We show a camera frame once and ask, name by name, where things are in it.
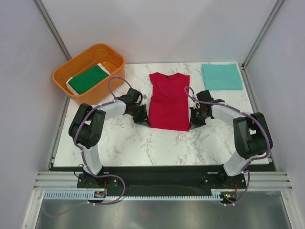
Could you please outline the red t shirt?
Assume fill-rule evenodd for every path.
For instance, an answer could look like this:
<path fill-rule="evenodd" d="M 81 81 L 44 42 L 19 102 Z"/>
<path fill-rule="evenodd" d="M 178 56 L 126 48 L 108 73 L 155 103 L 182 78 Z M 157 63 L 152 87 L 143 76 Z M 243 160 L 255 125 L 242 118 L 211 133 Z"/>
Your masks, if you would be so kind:
<path fill-rule="evenodd" d="M 181 73 L 150 74 L 152 96 L 149 105 L 149 121 L 152 128 L 188 131 L 189 105 L 185 87 L 190 76 Z"/>

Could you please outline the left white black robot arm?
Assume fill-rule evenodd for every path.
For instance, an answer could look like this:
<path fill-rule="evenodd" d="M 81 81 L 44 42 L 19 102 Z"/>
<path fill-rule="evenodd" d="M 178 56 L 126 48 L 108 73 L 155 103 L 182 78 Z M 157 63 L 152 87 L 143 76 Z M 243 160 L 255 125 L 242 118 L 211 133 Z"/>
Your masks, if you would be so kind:
<path fill-rule="evenodd" d="M 99 173 L 101 163 L 98 142 L 102 136 L 104 122 L 120 115 L 130 115 L 135 124 L 150 126 L 147 108 L 142 104 L 146 96 L 129 88 L 127 94 L 115 98 L 111 102 L 92 106 L 82 103 L 69 127 L 68 134 L 74 145 L 81 150 L 83 168 L 89 174 L 88 182 L 93 187 L 101 187 L 105 177 Z"/>

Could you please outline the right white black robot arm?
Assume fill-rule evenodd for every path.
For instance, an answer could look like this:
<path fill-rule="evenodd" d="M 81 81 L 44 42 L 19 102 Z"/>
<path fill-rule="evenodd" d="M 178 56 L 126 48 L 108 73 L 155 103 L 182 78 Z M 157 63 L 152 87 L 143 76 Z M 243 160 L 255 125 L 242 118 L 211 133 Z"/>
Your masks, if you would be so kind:
<path fill-rule="evenodd" d="M 269 157 L 273 142 L 262 113 L 242 112 L 222 99 L 213 99 L 208 90 L 199 92 L 196 97 L 187 96 L 196 103 L 191 108 L 190 127 L 201 127 L 208 118 L 220 119 L 233 127 L 235 152 L 222 165 L 224 172 L 218 176 L 222 187 L 233 185 L 235 176 L 243 173 L 253 161 Z"/>

